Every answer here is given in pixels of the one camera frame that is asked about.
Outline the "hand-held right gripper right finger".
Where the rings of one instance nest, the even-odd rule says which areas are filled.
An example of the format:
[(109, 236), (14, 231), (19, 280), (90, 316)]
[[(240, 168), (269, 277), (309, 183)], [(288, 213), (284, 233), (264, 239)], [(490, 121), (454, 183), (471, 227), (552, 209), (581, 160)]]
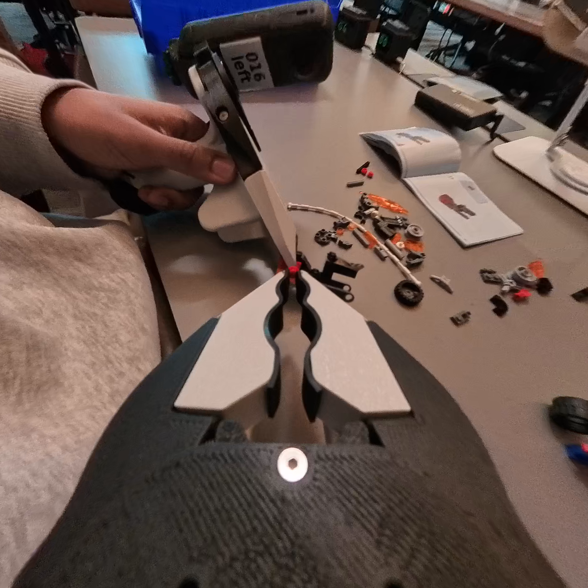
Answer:
[(308, 339), (302, 399), (309, 420), (341, 430), (348, 422), (410, 414), (368, 321), (305, 270), (296, 276), (296, 298)]

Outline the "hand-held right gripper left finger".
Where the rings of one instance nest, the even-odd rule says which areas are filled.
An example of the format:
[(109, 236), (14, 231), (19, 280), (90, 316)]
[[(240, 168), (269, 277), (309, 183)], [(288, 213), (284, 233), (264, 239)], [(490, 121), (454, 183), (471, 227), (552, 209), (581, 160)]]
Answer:
[(174, 408), (239, 422), (244, 429), (273, 418), (281, 400), (283, 306), (290, 276), (276, 274), (218, 318)]

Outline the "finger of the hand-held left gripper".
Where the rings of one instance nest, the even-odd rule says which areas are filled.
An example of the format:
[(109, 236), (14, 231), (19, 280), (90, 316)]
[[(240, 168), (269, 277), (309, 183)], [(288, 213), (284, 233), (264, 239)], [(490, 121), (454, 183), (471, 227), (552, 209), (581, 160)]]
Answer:
[(214, 185), (198, 209), (198, 220), (206, 231), (226, 243), (263, 239), (265, 225), (245, 182)]
[(264, 169), (254, 172), (244, 184), (286, 266), (296, 266), (296, 226), (268, 173)]

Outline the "black and red lego assembly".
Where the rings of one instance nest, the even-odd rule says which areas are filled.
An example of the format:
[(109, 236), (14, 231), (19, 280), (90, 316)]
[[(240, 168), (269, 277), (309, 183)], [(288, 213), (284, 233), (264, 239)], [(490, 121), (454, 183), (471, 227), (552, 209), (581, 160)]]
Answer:
[(321, 269), (315, 268), (302, 252), (296, 253), (296, 268), (304, 270), (328, 290), (347, 303), (354, 301), (351, 286), (335, 278), (336, 275), (355, 279), (364, 268), (361, 263), (349, 262), (339, 257), (334, 252), (329, 252)]

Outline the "person's left forearm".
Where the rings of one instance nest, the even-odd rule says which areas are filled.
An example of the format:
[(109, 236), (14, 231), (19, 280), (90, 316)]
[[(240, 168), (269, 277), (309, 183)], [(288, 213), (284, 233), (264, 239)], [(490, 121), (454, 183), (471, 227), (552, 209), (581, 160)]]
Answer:
[(42, 107), (57, 91), (91, 89), (74, 79), (37, 75), (1, 49), (1, 191), (21, 197), (37, 189), (93, 189), (55, 150), (42, 123)]

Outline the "small black lego tyre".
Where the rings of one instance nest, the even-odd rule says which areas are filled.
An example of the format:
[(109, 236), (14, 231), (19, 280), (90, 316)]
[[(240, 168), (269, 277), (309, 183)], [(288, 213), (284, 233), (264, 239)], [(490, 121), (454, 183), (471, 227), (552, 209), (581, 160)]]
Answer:
[(402, 280), (393, 289), (395, 299), (404, 307), (417, 307), (424, 298), (421, 286), (411, 280)]

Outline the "pile of loose lego pieces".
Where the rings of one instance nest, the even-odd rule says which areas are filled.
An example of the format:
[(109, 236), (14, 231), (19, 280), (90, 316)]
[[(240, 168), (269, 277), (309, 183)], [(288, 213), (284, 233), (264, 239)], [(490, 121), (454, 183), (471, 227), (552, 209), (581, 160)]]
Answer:
[(405, 207), (389, 199), (360, 192), (352, 216), (320, 206), (291, 205), (291, 209), (332, 219), (332, 229), (316, 233), (318, 245), (325, 246), (332, 241), (341, 249), (348, 250), (351, 243), (343, 235), (349, 233), (381, 261), (393, 261), (397, 266), (406, 268), (406, 273), (420, 268), (426, 259), (422, 227), (411, 223)]

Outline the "open lego instruction booklet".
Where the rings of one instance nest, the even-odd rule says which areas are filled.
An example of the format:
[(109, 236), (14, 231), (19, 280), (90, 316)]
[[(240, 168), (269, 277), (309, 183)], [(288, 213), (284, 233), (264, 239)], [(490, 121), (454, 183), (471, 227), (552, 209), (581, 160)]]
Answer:
[(462, 247), (523, 234), (466, 173), (456, 139), (440, 130), (409, 127), (362, 132), (372, 148), (392, 157), (400, 179)]

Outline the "large black lego tyre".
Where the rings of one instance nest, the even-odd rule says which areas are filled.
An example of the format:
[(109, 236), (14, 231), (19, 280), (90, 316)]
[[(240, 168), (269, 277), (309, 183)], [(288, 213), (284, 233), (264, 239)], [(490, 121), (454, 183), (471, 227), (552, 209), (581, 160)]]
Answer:
[(558, 427), (587, 435), (587, 400), (571, 396), (553, 398), (548, 407), (549, 419)]

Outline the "person's left hand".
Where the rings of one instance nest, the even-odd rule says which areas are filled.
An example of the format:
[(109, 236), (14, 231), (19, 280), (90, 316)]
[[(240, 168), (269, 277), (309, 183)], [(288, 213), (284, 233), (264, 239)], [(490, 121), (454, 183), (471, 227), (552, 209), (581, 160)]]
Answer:
[(227, 185), (237, 175), (227, 154), (197, 143), (209, 124), (177, 105), (59, 89), (45, 99), (41, 121), (55, 151), (85, 178), (167, 168), (204, 184)]

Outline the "black box with green display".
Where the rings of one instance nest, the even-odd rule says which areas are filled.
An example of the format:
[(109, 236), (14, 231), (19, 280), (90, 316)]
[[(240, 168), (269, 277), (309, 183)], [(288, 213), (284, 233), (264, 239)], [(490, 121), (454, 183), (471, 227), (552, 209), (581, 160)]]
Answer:
[(352, 5), (340, 9), (334, 28), (334, 40), (359, 51), (364, 47), (371, 18), (367, 12)]
[(393, 65), (406, 56), (414, 36), (401, 20), (388, 19), (380, 27), (373, 56), (382, 63)]

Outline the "blue plastic bin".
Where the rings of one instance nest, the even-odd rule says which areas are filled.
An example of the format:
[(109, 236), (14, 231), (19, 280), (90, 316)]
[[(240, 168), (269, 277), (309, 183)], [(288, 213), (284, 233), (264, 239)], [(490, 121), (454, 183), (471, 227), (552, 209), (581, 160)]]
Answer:
[[(162, 56), (168, 48), (169, 42), (179, 37), (182, 28), (191, 21), (224, 17), (234, 13), (250, 12), (258, 9), (271, 8), (278, 5), (293, 4), (303, 1), (131, 1), (135, 23), (142, 35), (146, 50), (149, 54)], [(332, 13), (332, 21), (338, 16), (342, 1), (322, 1), (328, 4)], [(246, 33), (245, 40), (260, 37), (261, 33)], [(219, 47), (229, 44), (236, 48), (253, 49), (251, 41), (248, 45), (245, 40), (238, 42), (221, 41)], [(295, 41), (294, 56), (309, 55), (307, 59), (320, 55), (321, 48), (316, 49), (316, 42)]]

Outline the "person's beige clothed lap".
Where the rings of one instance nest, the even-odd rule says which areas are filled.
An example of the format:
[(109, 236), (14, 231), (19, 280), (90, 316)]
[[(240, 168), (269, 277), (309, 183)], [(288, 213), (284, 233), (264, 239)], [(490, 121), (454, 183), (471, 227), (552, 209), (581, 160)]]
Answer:
[(72, 496), (103, 430), (159, 363), (126, 224), (56, 226), (1, 194), (1, 587)]

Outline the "white board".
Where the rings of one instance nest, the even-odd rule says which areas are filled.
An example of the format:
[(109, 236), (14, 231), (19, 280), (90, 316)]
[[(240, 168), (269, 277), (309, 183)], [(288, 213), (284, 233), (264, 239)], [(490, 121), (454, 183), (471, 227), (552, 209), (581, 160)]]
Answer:
[(133, 19), (81, 16), (75, 23), (99, 91), (158, 98), (153, 58)]

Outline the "black power adapter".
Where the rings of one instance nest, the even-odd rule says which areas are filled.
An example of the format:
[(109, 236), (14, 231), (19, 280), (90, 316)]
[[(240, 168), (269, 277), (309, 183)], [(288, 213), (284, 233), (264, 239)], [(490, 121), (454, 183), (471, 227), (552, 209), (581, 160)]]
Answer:
[(448, 128), (470, 131), (499, 124), (496, 107), (443, 84), (418, 90), (414, 106)]

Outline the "wooden desk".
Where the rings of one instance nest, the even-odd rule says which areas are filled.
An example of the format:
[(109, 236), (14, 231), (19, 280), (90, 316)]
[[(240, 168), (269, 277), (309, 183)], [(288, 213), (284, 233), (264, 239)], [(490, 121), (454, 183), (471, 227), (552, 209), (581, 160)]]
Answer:
[(587, 66), (587, 1), (449, 1), (542, 40), (554, 53)]

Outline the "silver monitor stand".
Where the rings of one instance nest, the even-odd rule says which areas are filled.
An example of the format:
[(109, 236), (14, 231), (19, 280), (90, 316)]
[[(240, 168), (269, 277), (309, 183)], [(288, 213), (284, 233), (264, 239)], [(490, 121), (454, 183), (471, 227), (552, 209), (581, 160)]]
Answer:
[(521, 175), (587, 216), (587, 161), (565, 148), (573, 123), (587, 104), (587, 84), (551, 141), (527, 136), (493, 149), (493, 154)]

